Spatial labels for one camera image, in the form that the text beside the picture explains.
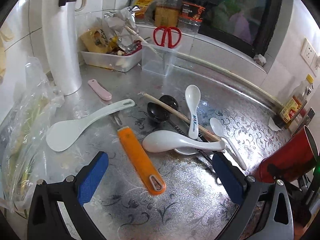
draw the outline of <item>white roll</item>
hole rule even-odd
[[[75,2],[58,6],[59,0],[42,0],[45,51],[55,84],[64,95],[82,84],[76,48]]]

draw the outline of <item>red cylinder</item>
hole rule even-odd
[[[318,155],[316,142],[304,126],[285,145],[263,159],[254,175],[268,183],[276,179],[292,182],[316,166]]]

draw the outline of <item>metal screw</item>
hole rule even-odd
[[[43,183],[43,179],[38,179],[38,180],[37,180],[37,185],[40,186],[40,185],[42,185],[42,183]]]
[[[66,177],[66,182],[73,182],[74,179],[75,179],[75,176],[70,175]]]
[[[256,179],[255,179],[254,176],[249,175],[249,176],[247,176],[247,181],[249,181],[249,182],[255,182]]]
[[[280,185],[280,186],[283,186],[283,185],[284,185],[283,181],[280,180],[280,179],[277,179],[277,184]]]

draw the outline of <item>metallic countertop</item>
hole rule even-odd
[[[225,135],[237,147],[248,167],[245,175],[290,138],[288,132],[274,132],[268,127],[269,118],[274,115],[272,105],[253,91],[199,65],[182,60],[177,64],[182,67],[174,67],[166,77],[142,71],[139,66],[121,73],[84,65],[81,88],[65,97],[53,122],[82,118],[109,104],[88,85],[88,80],[96,79],[112,94],[113,102],[126,98],[135,101],[136,106],[121,111],[121,116],[142,142],[155,130],[173,128],[167,123],[155,124],[148,118],[148,100],[140,92],[156,98],[171,95],[178,101],[179,110],[188,115],[184,91],[194,84],[201,91],[199,123],[210,129],[211,117],[221,121]],[[92,200],[84,204],[106,239],[214,239],[237,205],[230,201],[207,161],[199,155],[183,156],[174,151],[148,153],[167,185],[163,194],[151,196],[122,149],[110,118],[106,116],[96,121],[69,149],[57,153],[66,167],[61,180],[75,175],[98,151],[108,153],[109,167]],[[175,116],[172,120],[187,132],[185,123]],[[227,152],[226,157],[237,166]],[[72,236],[80,239],[63,204],[60,208]],[[258,205],[243,237],[252,231],[260,209]]]

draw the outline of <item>window frame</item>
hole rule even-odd
[[[273,32],[278,21],[282,0],[267,0],[264,13],[261,18],[261,24],[258,29],[257,36],[252,45],[246,43],[240,38],[225,33],[217,28],[209,27],[202,23],[199,29],[199,34],[209,38],[221,41],[234,49],[237,49],[249,57],[253,58],[256,54],[265,55]]]

